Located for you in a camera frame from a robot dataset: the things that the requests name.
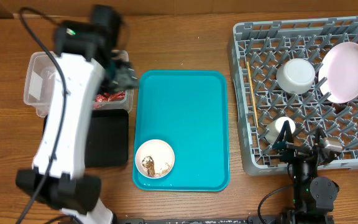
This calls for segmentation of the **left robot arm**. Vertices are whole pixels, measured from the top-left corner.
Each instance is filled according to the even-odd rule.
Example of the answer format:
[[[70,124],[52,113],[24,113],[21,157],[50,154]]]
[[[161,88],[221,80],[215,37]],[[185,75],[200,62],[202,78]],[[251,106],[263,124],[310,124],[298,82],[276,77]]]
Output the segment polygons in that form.
[[[116,222],[99,197],[101,179],[85,174],[85,146],[96,95],[139,85],[132,65],[114,58],[123,22],[111,6],[95,5],[88,22],[57,24],[46,51],[57,69],[47,122],[31,168],[16,175],[28,207],[44,203],[77,223]]]

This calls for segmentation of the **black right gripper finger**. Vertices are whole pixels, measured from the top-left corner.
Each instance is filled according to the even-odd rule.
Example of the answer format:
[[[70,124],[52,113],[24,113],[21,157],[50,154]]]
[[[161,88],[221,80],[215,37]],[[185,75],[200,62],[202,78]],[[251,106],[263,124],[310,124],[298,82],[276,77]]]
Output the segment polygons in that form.
[[[273,149],[288,149],[289,144],[293,144],[293,135],[289,121],[283,123],[282,129],[276,138],[272,148]]]
[[[321,127],[317,127],[314,132],[314,148],[323,149],[325,138],[326,138],[326,134],[324,130]]]

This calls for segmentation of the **grey bowl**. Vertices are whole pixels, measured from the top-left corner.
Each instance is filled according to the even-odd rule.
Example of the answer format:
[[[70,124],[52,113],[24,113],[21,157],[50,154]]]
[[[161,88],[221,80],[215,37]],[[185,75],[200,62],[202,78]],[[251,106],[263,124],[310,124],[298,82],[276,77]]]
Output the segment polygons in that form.
[[[294,58],[282,65],[276,74],[279,87],[289,94],[306,93],[314,82],[315,70],[308,61]]]

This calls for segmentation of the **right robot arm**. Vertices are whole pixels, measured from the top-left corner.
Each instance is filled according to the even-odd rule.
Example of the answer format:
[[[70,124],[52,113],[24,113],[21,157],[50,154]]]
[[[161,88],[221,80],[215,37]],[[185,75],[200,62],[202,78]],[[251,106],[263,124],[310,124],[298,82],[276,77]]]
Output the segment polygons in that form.
[[[334,210],[334,201],[339,192],[335,181],[318,175],[318,166],[329,164],[341,154],[342,144],[327,137],[322,128],[316,128],[311,147],[294,145],[290,123],[285,121],[273,144],[279,159],[287,163],[287,174],[291,184],[267,194],[257,207],[261,223],[334,223],[328,215]],[[272,195],[293,189],[293,207],[285,209],[271,220],[261,214],[263,203]]]

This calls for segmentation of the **white paper cup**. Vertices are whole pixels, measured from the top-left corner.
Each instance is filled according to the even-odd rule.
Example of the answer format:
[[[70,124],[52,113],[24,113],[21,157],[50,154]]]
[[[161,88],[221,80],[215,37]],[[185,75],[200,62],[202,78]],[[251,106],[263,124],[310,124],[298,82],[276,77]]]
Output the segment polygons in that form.
[[[291,129],[291,133],[295,132],[295,122],[294,120],[292,120],[289,117],[286,116],[282,116],[280,118],[277,118],[275,121],[272,121],[268,126],[268,133],[265,135],[265,139],[267,140],[268,143],[270,144],[274,144],[274,142],[276,141],[284,122],[288,121],[290,124],[290,129]]]

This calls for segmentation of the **red snack wrapper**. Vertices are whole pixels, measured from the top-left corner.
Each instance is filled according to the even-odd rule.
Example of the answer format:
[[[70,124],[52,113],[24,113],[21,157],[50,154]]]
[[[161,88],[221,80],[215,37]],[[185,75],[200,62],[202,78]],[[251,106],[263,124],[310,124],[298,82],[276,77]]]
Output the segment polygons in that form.
[[[117,93],[103,93],[98,94],[95,99],[94,108],[100,108],[104,106],[107,102],[112,101],[121,101],[125,98],[126,93],[124,91],[119,91]]]

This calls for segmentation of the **white round plate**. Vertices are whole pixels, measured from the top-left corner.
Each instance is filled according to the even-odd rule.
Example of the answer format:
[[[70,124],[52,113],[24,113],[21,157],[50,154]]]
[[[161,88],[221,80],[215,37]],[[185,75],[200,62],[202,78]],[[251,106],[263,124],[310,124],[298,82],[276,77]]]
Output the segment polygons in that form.
[[[318,72],[323,95],[332,103],[347,103],[358,97],[358,44],[343,42],[333,47],[323,58]]]

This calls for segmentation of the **pink bowl with rice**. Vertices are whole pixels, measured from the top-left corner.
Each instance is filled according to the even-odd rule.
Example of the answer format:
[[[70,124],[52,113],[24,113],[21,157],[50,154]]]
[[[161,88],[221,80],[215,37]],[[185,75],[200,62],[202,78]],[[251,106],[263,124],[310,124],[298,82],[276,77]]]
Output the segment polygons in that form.
[[[175,165],[175,153],[165,141],[151,139],[136,150],[135,170],[149,179],[160,179],[168,175]]]

